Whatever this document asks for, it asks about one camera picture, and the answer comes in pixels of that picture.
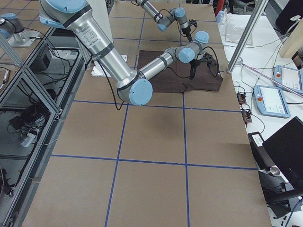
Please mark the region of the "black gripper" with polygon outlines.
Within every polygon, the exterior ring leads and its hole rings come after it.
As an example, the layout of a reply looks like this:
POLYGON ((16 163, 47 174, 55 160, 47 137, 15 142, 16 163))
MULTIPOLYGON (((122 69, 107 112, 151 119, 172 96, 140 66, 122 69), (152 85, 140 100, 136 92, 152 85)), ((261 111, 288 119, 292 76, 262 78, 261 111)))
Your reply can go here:
POLYGON ((191 32, 191 28, 190 28, 190 23, 189 22, 185 22, 183 24, 180 25, 181 31, 183 33, 183 35, 185 35, 188 39, 188 41, 192 41, 192 36, 190 34, 191 32))
POLYGON ((201 54, 198 54, 197 57, 195 59, 193 59, 190 62, 191 65, 191 69, 190 69, 190 75, 189 75, 189 79, 194 79, 195 74, 196 74, 196 68, 202 63, 204 62, 204 52, 201 54))

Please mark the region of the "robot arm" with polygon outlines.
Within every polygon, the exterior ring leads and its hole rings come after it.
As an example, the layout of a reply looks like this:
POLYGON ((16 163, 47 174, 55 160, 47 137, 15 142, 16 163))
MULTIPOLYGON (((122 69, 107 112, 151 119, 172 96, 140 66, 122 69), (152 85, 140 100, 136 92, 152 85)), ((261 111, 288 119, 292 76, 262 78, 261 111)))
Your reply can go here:
POLYGON ((133 105, 145 105, 150 101, 153 88, 149 80, 169 65, 175 61, 190 63, 200 60, 209 40, 209 34, 205 31, 198 31, 194 38, 191 37, 190 22, 182 7, 172 8, 164 17, 148 0, 138 0, 137 5, 153 18, 161 31, 177 21, 190 43, 168 48, 141 69, 133 70, 93 17, 96 7, 92 7, 86 0, 41 0, 39 3, 41 23, 72 31, 92 58, 105 68, 105 74, 116 81, 119 98, 133 105))
POLYGON ((180 35, 186 37, 188 41, 192 41, 191 26, 197 28, 197 22, 187 18, 183 7, 157 10, 149 0, 132 0, 131 3, 144 9, 162 32, 166 31, 176 21, 180 35))

